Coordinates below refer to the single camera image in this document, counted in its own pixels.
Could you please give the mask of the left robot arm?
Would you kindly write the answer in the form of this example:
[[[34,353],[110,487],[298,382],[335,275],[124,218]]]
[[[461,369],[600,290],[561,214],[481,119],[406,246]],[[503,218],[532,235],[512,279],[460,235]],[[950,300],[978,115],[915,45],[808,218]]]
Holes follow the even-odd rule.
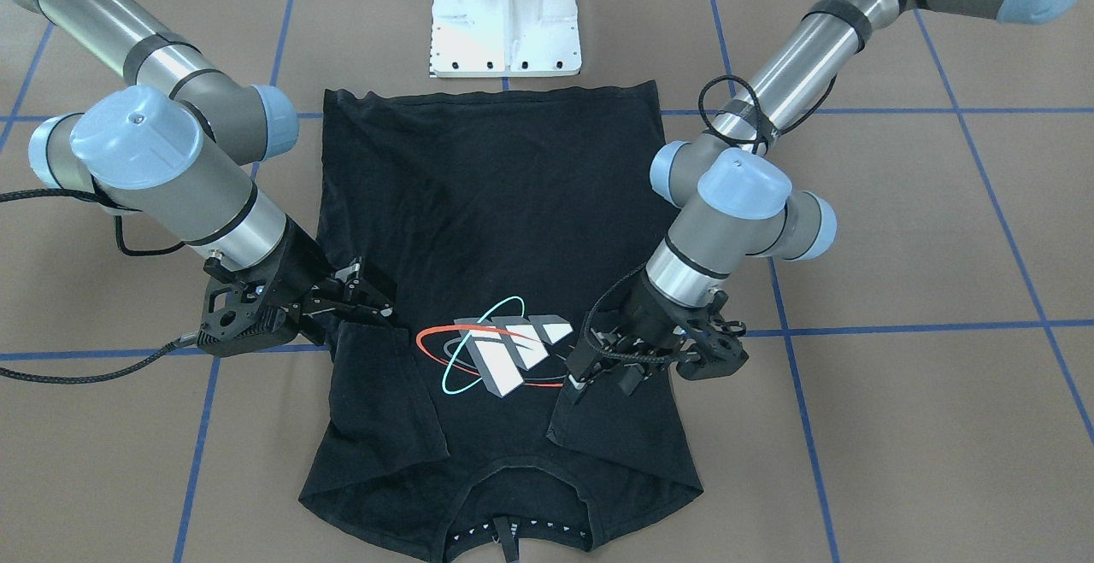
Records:
[[[703,134],[661,146],[651,163],[655,193],[679,209],[648,262],[615,284],[617,309],[595,302],[566,359],[563,398],[577,403],[591,384],[614,382],[626,395],[675,366],[689,380],[719,378],[747,361],[744,322],[723,317],[728,275],[747,258],[807,261],[831,248],[833,206],[793,188],[767,159],[821,107],[835,78],[878,30],[906,11],[969,15],[1000,23],[1054,21],[1078,0],[817,0],[798,30],[750,79],[728,75],[738,92],[708,115]]]

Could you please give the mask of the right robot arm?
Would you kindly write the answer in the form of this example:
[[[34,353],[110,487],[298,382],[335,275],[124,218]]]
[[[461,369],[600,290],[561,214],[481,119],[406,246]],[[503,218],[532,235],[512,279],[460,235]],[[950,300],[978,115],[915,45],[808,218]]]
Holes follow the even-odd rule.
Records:
[[[136,0],[12,0],[75,38],[125,87],[36,128],[32,171],[114,215],[144,213],[203,259],[202,321],[176,348],[226,357],[296,337],[317,315],[386,325],[395,286],[359,258],[334,266],[251,178],[296,146],[296,108],[274,85],[240,85]]]

